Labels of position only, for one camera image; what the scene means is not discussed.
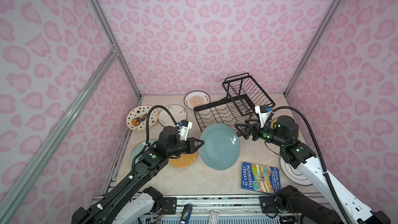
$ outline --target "round blue-green plate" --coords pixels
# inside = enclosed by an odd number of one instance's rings
[[[152,143],[155,142],[155,141],[157,141],[157,140],[156,140],[156,139],[150,139],[150,140],[149,140],[149,143],[152,144]],[[142,141],[141,143],[137,144],[137,146],[132,150],[131,155],[130,155],[130,164],[131,164],[131,165],[132,165],[132,159],[133,159],[135,156],[137,156],[137,155],[142,151],[142,149],[143,149],[144,146],[145,146],[145,142],[146,142],[146,141]]]
[[[199,149],[203,161],[211,168],[224,170],[238,160],[239,138],[234,130],[222,123],[212,124],[202,132],[205,144]]]

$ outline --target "black wire dish rack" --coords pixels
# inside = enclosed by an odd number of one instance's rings
[[[240,137],[242,134],[236,130],[235,124],[258,119],[255,106],[275,106],[275,102],[249,73],[227,77],[222,82],[222,87],[227,94],[225,98],[193,109],[201,132],[211,124],[223,123]]]

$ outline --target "white floral plate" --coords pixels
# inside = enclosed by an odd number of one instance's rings
[[[167,110],[172,114],[176,122],[187,119],[187,111],[184,107],[180,105],[170,105],[166,106]],[[172,118],[165,110],[161,110],[159,113],[159,123],[164,127],[175,127]]]
[[[202,91],[192,91],[184,98],[184,103],[189,109],[210,103],[210,96]]]
[[[126,125],[130,130],[145,130],[147,124],[148,112],[152,108],[149,105],[142,105],[131,110],[126,117]],[[158,111],[154,109],[149,117],[149,127],[152,127],[158,121]]]

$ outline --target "blue book cover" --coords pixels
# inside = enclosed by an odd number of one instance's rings
[[[242,189],[276,194],[281,189],[279,169],[275,167],[242,163]]]

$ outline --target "pink leopard print wall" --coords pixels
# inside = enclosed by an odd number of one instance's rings
[[[79,207],[89,207],[104,187],[135,101],[115,61],[10,223],[70,223]]]
[[[141,93],[283,92],[331,0],[99,0]]]
[[[397,0],[344,0],[289,97],[308,118],[329,170],[392,223],[398,223],[397,24]]]
[[[0,201],[109,50],[87,0],[0,0]]]

